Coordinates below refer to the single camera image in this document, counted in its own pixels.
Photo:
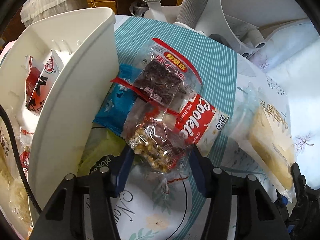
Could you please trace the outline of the white plastic storage bin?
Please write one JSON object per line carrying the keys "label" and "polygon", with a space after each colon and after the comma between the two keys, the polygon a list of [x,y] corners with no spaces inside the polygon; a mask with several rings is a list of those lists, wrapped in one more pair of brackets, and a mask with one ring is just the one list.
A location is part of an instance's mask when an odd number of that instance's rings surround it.
{"label": "white plastic storage bin", "polygon": [[[28,182],[44,207],[65,175],[76,173],[92,121],[119,71],[114,24],[107,7],[74,10],[28,26],[1,65],[1,106],[34,130]],[[25,58],[46,62],[58,52],[63,69],[40,115],[24,108]]]}

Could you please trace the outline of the green pastry packet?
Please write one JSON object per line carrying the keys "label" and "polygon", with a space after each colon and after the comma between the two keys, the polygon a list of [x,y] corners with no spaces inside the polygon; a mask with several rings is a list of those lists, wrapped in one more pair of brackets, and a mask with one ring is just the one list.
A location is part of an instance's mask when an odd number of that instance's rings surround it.
{"label": "green pastry packet", "polygon": [[93,127],[85,144],[77,176],[86,176],[102,167],[109,167],[112,159],[121,154],[126,142],[111,130]]}

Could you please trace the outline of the bread slice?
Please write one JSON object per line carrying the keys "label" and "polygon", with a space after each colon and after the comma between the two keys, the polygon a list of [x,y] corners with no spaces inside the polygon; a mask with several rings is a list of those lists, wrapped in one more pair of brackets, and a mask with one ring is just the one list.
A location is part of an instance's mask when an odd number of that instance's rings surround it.
{"label": "bread slice", "polygon": [[276,190],[292,202],[291,167],[296,153],[290,129],[262,90],[252,83],[240,90],[243,100],[238,102],[222,132],[237,142],[263,169]]}

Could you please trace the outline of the red white cookie packet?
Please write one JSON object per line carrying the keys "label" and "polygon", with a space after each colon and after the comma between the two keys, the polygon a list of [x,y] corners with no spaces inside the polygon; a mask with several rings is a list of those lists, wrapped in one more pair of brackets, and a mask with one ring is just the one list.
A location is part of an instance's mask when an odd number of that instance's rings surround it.
{"label": "red white cookie packet", "polygon": [[175,128],[189,144],[195,144],[201,155],[206,157],[228,119],[227,114],[198,94],[184,106]]}

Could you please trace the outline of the blue snowflake snack packet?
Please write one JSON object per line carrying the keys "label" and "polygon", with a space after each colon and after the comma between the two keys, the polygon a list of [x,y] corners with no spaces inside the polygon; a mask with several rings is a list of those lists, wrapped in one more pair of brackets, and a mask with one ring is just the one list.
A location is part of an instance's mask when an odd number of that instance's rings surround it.
{"label": "blue snowflake snack packet", "polygon": [[129,65],[120,64],[119,72],[112,82],[94,123],[110,129],[113,133],[121,136],[124,124],[138,95],[128,86],[133,84],[141,70]]}

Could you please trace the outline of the walnut date red packet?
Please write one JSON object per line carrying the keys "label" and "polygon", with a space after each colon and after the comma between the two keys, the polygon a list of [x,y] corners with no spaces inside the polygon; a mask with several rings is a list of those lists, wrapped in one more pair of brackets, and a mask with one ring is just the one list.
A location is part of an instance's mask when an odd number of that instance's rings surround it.
{"label": "walnut date red packet", "polygon": [[147,171],[169,184],[190,176],[191,146],[174,127],[175,121],[167,109],[137,99],[121,133]]}

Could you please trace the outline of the red white date snack packet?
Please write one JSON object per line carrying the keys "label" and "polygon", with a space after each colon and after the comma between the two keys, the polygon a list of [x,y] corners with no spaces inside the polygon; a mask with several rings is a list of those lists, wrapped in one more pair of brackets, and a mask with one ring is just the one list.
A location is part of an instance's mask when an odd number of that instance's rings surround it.
{"label": "red white date snack packet", "polygon": [[25,107],[35,115],[40,115],[46,98],[64,65],[55,50],[45,64],[27,56],[27,77],[25,80]]}

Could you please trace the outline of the dark date clear red packet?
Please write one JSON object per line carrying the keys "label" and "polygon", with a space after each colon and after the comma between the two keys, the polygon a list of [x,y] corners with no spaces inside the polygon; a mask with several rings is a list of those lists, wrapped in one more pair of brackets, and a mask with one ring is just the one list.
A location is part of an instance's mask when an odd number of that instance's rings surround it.
{"label": "dark date clear red packet", "polygon": [[134,91],[147,102],[179,115],[197,96],[202,80],[193,64],[159,38],[142,45],[130,65],[122,64],[112,82]]}

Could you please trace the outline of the popcorn cluster clear bag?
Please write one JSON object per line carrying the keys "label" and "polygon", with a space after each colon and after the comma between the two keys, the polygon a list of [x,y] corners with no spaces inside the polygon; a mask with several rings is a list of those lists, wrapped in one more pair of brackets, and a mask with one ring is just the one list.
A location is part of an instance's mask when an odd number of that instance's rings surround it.
{"label": "popcorn cluster clear bag", "polygon": [[12,214],[28,227],[31,218],[27,192],[21,178],[12,177],[3,157],[1,157],[1,190],[9,194],[9,209]]}

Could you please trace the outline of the small red candy packet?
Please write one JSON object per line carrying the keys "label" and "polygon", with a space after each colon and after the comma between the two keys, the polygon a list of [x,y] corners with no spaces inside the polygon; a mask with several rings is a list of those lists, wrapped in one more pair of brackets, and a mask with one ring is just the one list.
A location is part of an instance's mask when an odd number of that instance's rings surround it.
{"label": "small red candy packet", "polygon": [[34,132],[29,131],[25,126],[20,127],[20,161],[24,171],[25,176],[28,176],[28,168],[29,168],[29,157],[31,150],[31,143],[33,140]]}

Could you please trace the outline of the floral ceramic plate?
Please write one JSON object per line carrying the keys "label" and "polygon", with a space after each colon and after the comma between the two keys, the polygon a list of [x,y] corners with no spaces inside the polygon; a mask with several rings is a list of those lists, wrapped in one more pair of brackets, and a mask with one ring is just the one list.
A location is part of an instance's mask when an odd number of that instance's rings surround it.
{"label": "floral ceramic plate", "polygon": [[135,157],[124,190],[111,200],[121,239],[173,239],[189,216],[187,179],[165,182]]}

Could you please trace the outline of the teal patterned tablecloth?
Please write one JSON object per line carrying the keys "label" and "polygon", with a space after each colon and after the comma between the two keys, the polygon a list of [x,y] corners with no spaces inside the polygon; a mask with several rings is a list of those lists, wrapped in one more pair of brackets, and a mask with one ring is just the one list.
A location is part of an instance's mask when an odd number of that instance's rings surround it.
{"label": "teal patterned tablecloth", "polygon": [[[130,64],[145,42],[160,38],[195,66],[203,83],[201,95],[219,110],[232,115],[243,99],[240,89],[252,83],[289,121],[289,103],[284,90],[254,64],[225,46],[191,30],[146,18],[118,15],[114,30],[120,63]],[[189,216],[173,239],[199,239],[206,221],[210,201],[199,193],[193,177],[187,181],[191,190]]]}

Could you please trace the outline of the grey office chair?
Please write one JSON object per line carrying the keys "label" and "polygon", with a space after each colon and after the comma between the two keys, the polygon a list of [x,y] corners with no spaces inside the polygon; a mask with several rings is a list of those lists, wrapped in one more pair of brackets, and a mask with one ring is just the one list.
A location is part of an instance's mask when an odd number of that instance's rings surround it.
{"label": "grey office chair", "polygon": [[153,19],[191,29],[244,57],[263,48],[280,29],[307,20],[295,0],[183,0],[175,7],[143,1]]}

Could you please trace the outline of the lace covered piano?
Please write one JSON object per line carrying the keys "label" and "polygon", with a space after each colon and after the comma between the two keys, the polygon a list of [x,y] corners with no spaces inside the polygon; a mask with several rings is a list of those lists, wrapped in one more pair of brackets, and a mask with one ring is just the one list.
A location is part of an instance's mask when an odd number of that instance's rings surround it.
{"label": "lace covered piano", "polygon": [[27,0],[20,12],[25,27],[44,18],[88,7],[86,0]]}

